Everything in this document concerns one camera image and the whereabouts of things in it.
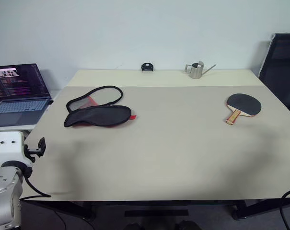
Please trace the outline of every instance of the laptop screen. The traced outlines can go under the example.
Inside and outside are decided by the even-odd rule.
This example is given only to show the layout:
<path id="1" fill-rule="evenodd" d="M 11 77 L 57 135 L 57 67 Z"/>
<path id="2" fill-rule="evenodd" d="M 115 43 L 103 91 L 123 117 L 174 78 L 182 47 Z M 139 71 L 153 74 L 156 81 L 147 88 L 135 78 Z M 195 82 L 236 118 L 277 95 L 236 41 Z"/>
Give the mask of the laptop screen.
<path id="1" fill-rule="evenodd" d="M 0 66 L 0 98 L 50 97 L 36 64 Z"/>

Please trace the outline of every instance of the ping pong paddle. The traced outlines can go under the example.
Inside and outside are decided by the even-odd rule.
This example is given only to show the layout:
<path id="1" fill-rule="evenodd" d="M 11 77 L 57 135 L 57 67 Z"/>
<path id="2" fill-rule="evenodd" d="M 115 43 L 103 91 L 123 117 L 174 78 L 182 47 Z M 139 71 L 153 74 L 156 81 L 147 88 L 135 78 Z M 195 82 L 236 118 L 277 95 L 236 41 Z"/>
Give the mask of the ping pong paddle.
<path id="1" fill-rule="evenodd" d="M 227 106 L 233 111 L 226 120 L 228 125 L 233 125 L 239 115 L 255 116 L 261 111 L 261 103 L 256 98 L 243 93 L 231 95 L 227 100 Z"/>

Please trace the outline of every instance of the black rubber paddle face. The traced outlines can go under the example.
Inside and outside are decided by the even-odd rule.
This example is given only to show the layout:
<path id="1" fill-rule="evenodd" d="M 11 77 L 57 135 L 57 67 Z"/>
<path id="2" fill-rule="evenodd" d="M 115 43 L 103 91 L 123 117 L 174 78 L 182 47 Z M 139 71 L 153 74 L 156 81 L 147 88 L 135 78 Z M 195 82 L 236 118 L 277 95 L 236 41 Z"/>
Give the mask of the black rubber paddle face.
<path id="1" fill-rule="evenodd" d="M 243 93 L 231 95 L 227 100 L 227 105 L 250 116 L 257 115 L 262 108 L 261 103 L 256 98 Z"/>

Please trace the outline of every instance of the wooden paddle handle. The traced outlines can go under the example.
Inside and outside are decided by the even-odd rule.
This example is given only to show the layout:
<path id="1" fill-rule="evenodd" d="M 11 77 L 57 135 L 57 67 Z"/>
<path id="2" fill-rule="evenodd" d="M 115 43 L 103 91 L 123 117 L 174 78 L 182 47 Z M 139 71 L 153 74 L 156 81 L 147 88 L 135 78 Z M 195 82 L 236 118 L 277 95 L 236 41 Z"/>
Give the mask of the wooden paddle handle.
<path id="1" fill-rule="evenodd" d="M 241 111 L 239 111 L 239 110 L 235 110 L 235 111 L 231 114 L 231 116 L 226 120 L 226 123 L 227 123 L 228 125 L 233 125 L 234 122 L 235 122 L 235 120 L 236 120 L 236 118 L 240 115 L 240 113 L 241 113 Z"/>

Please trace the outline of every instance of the black cable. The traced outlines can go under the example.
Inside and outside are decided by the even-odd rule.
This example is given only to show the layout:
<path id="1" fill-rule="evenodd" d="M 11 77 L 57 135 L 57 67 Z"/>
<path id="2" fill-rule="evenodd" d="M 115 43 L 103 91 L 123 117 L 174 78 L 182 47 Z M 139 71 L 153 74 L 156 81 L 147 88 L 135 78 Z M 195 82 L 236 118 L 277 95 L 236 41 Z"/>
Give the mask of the black cable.
<path id="1" fill-rule="evenodd" d="M 96 230 L 95 227 L 93 226 L 93 224 L 91 222 L 89 222 L 89 221 L 87 221 L 86 219 L 83 219 L 83 218 L 81 218 L 81 219 L 83 221 L 85 221 L 88 225 L 90 225 L 93 230 Z"/>
<path id="2" fill-rule="evenodd" d="M 287 230 L 290 230 L 290 227 L 289 227 L 289 225 L 288 225 L 288 223 L 287 223 L 287 221 L 286 221 L 286 219 L 285 219 L 285 217 L 284 217 L 284 213 L 283 213 L 283 203 L 284 203 L 284 200 L 285 200 L 285 198 L 288 196 L 290 194 L 290 190 L 288 191 L 288 192 L 286 192 L 283 196 L 282 196 L 282 198 L 280 199 L 280 207 L 279 207 L 279 210 L 280 210 L 280 214 L 281 214 L 281 217 L 282 217 L 282 220 L 283 220 L 283 222 L 284 222 L 284 225 L 285 225 L 285 227 L 287 228 Z"/>
<path id="3" fill-rule="evenodd" d="M 67 230 L 67 226 L 66 226 L 66 223 L 65 223 L 64 219 L 56 211 L 54 211 L 54 213 L 58 216 L 58 218 L 60 218 L 60 220 L 63 222 L 63 224 L 65 226 L 65 230 Z"/>
<path id="4" fill-rule="evenodd" d="M 46 198 L 50 198 L 51 197 L 51 195 L 43 193 L 43 192 L 39 191 L 37 188 L 35 188 L 34 185 L 31 184 L 31 182 L 29 181 L 29 179 L 27 177 L 25 177 L 24 180 L 30 186 L 30 188 L 32 188 L 35 192 L 37 192 L 40 195 L 27 196 L 27 197 L 21 198 L 20 200 L 27 200 L 27 199 L 30 199 L 30 198 L 37 198 L 37 197 L 46 197 Z"/>

